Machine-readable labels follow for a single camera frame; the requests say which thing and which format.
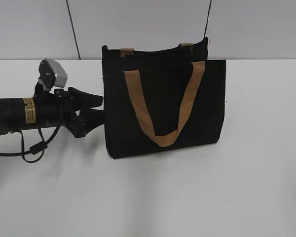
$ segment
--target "black fabric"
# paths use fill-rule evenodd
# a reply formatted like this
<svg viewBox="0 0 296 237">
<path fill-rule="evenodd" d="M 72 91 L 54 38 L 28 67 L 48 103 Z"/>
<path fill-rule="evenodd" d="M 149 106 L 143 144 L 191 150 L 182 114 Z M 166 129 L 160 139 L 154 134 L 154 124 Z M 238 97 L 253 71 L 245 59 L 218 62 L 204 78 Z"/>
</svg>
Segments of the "black fabric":
<svg viewBox="0 0 296 237">
<path fill-rule="evenodd" d="M 135 54 L 117 62 L 120 54 L 113 56 L 115 50 L 104 49 L 105 135 L 111 157 L 122 158 L 218 141 L 224 119 L 225 60 L 206 61 L 207 49 L 206 55 L 200 53 L 198 56 L 185 47 L 176 48 L 174 53 L 171 50 L 153 56 Z M 200 51 L 194 46 L 193 53 L 196 52 Z M 139 126 L 124 71 L 139 69 L 147 109 L 155 134 L 160 136 L 178 127 L 180 105 L 194 61 L 206 61 L 206 70 L 190 118 L 173 145 L 160 147 Z"/>
<path fill-rule="evenodd" d="M 193 45 L 193 52 L 190 52 L 189 47 L 176 47 L 167 50 L 160 50 L 155 52 L 134 51 L 134 55 L 126 55 L 121 58 L 119 49 L 108 50 L 105 45 L 102 47 L 102 70 L 103 77 L 107 74 L 121 71 L 130 71 L 158 66 L 171 65 L 167 59 L 175 57 L 179 62 L 205 61 L 207 60 L 207 44 L 208 38 L 205 37 L 201 42 Z"/>
</svg>

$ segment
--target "bag handle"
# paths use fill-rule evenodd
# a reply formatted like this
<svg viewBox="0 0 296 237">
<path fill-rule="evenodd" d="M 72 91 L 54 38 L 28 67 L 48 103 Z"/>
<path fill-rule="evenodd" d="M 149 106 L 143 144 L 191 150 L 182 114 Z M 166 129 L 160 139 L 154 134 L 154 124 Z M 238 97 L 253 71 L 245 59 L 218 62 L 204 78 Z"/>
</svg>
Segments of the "bag handle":
<svg viewBox="0 0 296 237">
<path fill-rule="evenodd" d="M 186 86 L 180 105 L 178 128 L 173 132 L 163 136 L 155 135 L 152 120 L 145 102 L 139 70 L 124 72 L 128 93 L 139 125 L 142 131 L 160 147 L 168 147 L 177 140 L 191 114 L 194 99 L 205 72 L 205 62 L 192 62 L 192 64 L 192 76 Z"/>
</svg>

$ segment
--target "canvas bag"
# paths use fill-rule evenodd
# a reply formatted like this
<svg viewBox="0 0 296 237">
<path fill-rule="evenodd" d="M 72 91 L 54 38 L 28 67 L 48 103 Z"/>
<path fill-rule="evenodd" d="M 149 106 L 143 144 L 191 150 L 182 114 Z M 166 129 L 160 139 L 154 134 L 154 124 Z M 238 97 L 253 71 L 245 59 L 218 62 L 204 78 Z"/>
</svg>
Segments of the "canvas bag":
<svg viewBox="0 0 296 237">
<path fill-rule="evenodd" d="M 224 119 L 225 60 L 197 44 L 142 52 L 103 46 L 105 135 L 113 158 L 215 143 Z"/>
</svg>

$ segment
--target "white wall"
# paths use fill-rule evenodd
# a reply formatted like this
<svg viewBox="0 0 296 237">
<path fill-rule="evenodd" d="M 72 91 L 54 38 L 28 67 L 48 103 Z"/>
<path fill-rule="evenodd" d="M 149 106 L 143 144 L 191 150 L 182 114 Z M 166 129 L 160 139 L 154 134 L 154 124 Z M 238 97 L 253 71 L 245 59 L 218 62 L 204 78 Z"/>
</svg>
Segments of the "white wall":
<svg viewBox="0 0 296 237">
<path fill-rule="evenodd" d="M 69 0 L 83 59 L 203 36 L 209 0 Z M 296 0 L 213 0 L 210 58 L 296 58 Z M 65 0 L 0 0 L 0 58 L 76 59 Z"/>
<path fill-rule="evenodd" d="M 0 0 L 0 59 L 77 58 L 64 0 Z"/>
</svg>

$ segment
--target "black cylinder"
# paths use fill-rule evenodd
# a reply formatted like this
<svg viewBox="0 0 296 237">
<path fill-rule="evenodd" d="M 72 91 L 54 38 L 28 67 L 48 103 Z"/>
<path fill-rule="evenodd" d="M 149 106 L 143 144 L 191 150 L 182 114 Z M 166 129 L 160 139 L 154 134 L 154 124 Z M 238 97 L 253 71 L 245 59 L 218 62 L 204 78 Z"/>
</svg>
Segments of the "black cylinder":
<svg viewBox="0 0 296 237">
<path fill-rule="evenodd" d="M 63 106 L 63 121 L 67 116 L 67 104 L 54 95 L 38 102 L 36 98 L 0 99 L 0 135 L 16 130 L 35 129 L 38 126 L 55 127 Z"/>
</svg>

